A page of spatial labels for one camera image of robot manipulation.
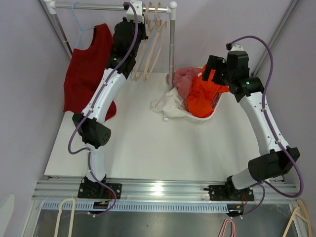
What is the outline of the orange t shirt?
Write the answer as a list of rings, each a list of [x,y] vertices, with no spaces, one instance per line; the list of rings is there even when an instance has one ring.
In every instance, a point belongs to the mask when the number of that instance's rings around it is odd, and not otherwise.
[[[190,87],[190,94],[186,99],[188,112],[198,118],[211,116],[215,110],[212,103],[216,102],[216,96],[229,92],[228,86],[217,85],[212,80],[202,80],[202,73],[205,67],[206,65],[194,77]]]

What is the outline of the pink t shirt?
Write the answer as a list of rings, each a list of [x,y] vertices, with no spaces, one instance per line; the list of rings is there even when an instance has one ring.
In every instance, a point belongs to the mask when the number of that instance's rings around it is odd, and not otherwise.
[[[200,70],[198,67],[184,67],[174,73],[173,86],[184,100],[188,98],[192,81]]]

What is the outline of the white t shirt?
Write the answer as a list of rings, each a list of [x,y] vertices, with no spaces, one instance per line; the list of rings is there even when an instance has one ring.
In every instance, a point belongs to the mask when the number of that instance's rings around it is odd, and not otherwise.
[[[184,99],[179,95],[176,88],[167,92],[160,99],[152,101],[150,111],[162,112],[167,118],[181,118],[189,114],[184,106]]]

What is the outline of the dark red t shirt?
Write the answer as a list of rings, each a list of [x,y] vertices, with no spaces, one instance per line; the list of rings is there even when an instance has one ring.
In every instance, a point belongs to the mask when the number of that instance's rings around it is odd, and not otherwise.
[[[89,48],[75,48],[64,81],[63,111],[80,114],[102,79],[114,43],[107,24],[96,25]]]

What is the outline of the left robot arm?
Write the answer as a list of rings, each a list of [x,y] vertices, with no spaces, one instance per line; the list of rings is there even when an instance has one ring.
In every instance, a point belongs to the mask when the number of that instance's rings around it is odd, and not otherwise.
[[[73,114],[75,131],[68,142],[70,154],[87,151],[88,171],[79,186],[79,198],[115,198],[120,196],[120,184],[108,184],[104,169],[104,146],[111,130],[103,125],[114,96],[126,82],[136,64],[141,41],[146,40],[143,21],[123,18],[116,24],[114,43],[106,61],[102,79],[86,107]]]

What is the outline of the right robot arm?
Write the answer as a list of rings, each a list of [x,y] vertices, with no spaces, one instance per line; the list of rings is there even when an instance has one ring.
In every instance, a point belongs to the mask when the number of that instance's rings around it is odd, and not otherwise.
[[[243,50],[230,50],[226,58],[210,55],[202,74],[203,82],[226,85],[245,111],[259,147],[259,157],[247,168],[227,178],[225,195],[237,199],[242,189],[287,174],[300,156],[281,135],[268,104],[263,102],[264,87],[258,77],[249,75],[249,57]]]

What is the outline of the beige hanger bottom right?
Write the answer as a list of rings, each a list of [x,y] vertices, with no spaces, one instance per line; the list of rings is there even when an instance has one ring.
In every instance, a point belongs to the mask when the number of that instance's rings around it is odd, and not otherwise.
[[[283,232],[283,237],[289,233],[290,227],[294,224],[299,237],[312,237],[312,225],[307,209],[301,200],[296,200],[297,206],[293,208],[287,226]]]

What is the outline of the white plastic basket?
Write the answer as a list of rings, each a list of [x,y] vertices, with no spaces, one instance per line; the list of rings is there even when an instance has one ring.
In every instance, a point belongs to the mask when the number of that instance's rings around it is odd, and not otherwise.
[[[206,66],[203,66],[194,76],[185,100],[186,115],[184,119],[193,123],[204,123],[214,115],[216,106],[225,92],[222,86],[214,84],[212,80],[202,79]]]

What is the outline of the metal clothes rack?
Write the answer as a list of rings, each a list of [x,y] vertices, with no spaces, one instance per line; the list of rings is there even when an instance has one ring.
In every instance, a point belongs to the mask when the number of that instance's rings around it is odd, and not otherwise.
[[[89,9],[89,10],[107,10],[107,11],[124,11],[122,5],[106,5],[100,3],[76,3],[71,2],[57,2],[55,0],[45,0],[43,5],[46,6],[47,12],[53,19],[53,28],[56,30],[56,34],[59,40],[63,44],[65,51],[69,57],[72,55],[72,49],[67,40],[63,27],[57,16],[56,9],[58,8],[77,8],[77,9]],[[173,73],[174,73],[174,53],[175,53],[175,22],[176,22],[176,9],[177,3],[172,1],[167,7],[149,7],[149,12],[166,13],[169,15],[169,88],[173,87]]]

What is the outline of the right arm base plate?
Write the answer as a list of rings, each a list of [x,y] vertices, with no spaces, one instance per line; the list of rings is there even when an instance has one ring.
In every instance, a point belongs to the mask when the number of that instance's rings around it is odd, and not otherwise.
[[[254,201],[249,188],[238,190],[228,185],[209,185],[203,190],[208,192],[211,201]]]

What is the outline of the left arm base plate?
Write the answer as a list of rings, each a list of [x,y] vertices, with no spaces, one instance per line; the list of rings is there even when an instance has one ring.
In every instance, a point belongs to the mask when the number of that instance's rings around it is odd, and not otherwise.
[[[107,183],[106,185],[115,192],[117,199],[120,199],[122,184]],[[114,199],[114,197],[114,194],[108,188],[98,183],[81,183],[79,186],[78,198],[81,199]]]

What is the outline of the aluminium rail frame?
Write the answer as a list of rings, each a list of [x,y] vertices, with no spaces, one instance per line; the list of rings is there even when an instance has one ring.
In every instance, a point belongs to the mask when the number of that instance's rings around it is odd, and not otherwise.
[[[95,182],[80,177],[47,176],[37,181],[32,199],[62,200],[64,198],[78,198],[81,183],[92,184]],[[224,182],[107,178],[106,183],[122,184],[121,196],[118,201],[185,203],[204,201],[213,203],[237,202],[211,201],[208,192],[203,190],[203,188],[209,185],[224,185]]]

